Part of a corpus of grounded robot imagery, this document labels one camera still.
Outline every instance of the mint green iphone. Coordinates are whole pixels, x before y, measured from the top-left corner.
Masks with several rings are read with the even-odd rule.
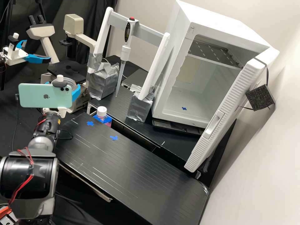
[[[72,88],[52,84],[19,84],[20,104],[26,108],[57,108],[72,106]]]

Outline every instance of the blue tape marker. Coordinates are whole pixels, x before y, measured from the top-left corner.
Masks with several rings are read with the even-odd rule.
[[[93,121],[87,121],[87,125],[93,127],[94,126],[94,122]]]
[[[109,136],[113,141],[118,140],[118,136]]]
[[[72,91],[72,102],[74,102],[80,95],[80,85],[77,84],[76,90]]]

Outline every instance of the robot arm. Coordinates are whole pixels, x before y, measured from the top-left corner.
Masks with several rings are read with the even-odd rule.
[[[33,176],[9,202],[15,216],[27,224],[34,224],[35,220],[46,224],[53,214],[59,162],[52,151],[58,139],[60,121],[61,117],[53,112],[39,118],[28,144],[33,165],[18,151],[11,152],[0,161],[0,198],[7,202],[20,184]],[[22,152],[30,157],[25,149]]]

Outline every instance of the black foam pad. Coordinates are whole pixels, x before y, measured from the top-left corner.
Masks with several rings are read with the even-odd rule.
[[[268,86],[265,84],[251,91],[247,91],[246,97],[250,102],[253,111],[257,111],[275,104],[275,100],[271,95]]]

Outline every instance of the black platform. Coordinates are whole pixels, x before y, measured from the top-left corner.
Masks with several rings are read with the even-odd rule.
[[[152,126],[151,113],[145,123],[129,119],[126,115],[132,94],[130,90],[121,86],[117,97],[115,94],[111,94],[100,101],[92,99],[89,103],[95,108],[105,106],[107,108],[107,114],[114,120],[134,130],[156,146],[163,147],[182,160],[187,161],[199,137],[161,129],[158,130]]]
[[[86,65],[79,64],[76,61],[67,60],[50,64],[47,70],[54,76],[61,74],[64,77],[75,80],[76,83],[81,83],[85,81],[88,68]]]
[[[112,128],[83,113],[63,129],[58,159],[153,225],[197,225],[207,188]]]

